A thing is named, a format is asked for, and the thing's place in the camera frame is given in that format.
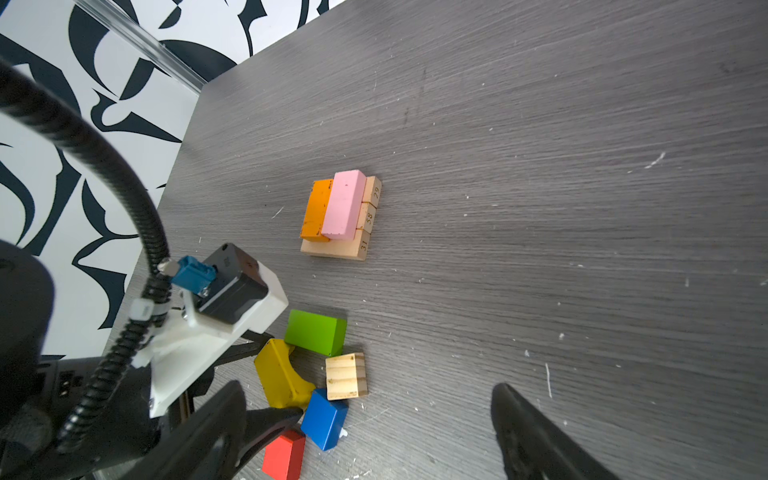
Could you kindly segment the yellow wood block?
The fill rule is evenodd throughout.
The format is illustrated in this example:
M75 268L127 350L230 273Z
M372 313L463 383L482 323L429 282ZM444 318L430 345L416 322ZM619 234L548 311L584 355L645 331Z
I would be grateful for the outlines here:
M272 338L256 356L254 366L270 407L305 410L316 387L293 368L292 349L284 340Z

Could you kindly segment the orange wood block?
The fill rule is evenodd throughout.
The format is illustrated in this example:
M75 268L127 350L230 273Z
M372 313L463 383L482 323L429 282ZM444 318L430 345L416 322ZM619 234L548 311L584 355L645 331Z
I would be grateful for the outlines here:
M322 234L333 180L318 180L313 183L300 232L300 238L309 242L328 242Z

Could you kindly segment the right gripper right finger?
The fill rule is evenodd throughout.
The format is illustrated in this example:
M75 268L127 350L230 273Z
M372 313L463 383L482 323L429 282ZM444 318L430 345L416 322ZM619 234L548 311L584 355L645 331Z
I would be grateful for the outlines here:
M617 479L510 385L495 385L490 411L509 479Z

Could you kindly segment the natural wood block front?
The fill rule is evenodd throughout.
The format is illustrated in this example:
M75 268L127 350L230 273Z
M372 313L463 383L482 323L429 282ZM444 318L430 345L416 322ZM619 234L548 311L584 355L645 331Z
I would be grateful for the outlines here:
M303 240L300 251L315 257L364 261L368 255L370 239L370 233L365 230L357 230L352 240L330 240L328 242Z

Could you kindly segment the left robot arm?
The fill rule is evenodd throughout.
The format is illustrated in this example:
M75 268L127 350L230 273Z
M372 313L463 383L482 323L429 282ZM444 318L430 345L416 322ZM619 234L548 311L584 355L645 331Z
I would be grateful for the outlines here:
M154 368L130 368L78 450L58 451L57 433L85 391L98 359L45 360L53 310L47 269L15 245L1 245L1 476L4 479L232 479L293 428L301 409L249 410L231 381L200 409L214 369L192 374L188 392L151 413Z

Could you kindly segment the natural wood block long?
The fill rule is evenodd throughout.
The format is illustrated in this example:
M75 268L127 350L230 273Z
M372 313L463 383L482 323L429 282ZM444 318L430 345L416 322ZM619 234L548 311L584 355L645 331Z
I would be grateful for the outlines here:
M381 181L376 176L367 177L362 202L377 208L380 203L381 191Z

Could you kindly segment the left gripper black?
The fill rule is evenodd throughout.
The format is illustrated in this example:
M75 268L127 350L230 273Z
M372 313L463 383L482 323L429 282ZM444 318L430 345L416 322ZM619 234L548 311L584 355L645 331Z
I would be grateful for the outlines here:
M244 343L230 345L214 367L257 356L273 339L246 330ZM30 396L1 428L3 479L76 479L136 460L161 438L159 420L150 416L151 369L130 367L103 408L87 408L64 436L72 411L82 404L87 381L100 359L45 360L33 377ZM249 410L236 471L304 415L300 407Z

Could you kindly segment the pink wood block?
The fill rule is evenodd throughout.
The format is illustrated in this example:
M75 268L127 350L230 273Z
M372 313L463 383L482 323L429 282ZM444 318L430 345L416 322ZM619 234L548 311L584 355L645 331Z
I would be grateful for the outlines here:
M365 184L366 176L360 170L341 171L334 175L321 229L323 236L330 240L351 240L354 237Z

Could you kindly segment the green wood block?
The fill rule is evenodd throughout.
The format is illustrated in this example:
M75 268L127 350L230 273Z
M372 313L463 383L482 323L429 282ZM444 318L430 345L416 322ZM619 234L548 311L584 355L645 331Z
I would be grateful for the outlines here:
M347 321L335 317L291 310L284 341L292 346L334 357L342 354Z

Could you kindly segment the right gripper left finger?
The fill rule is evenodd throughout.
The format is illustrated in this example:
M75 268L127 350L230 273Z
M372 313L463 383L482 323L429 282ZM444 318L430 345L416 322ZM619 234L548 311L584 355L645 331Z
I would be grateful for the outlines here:
M231 381L160 442L126 479L230 479L245 432L246 400Z

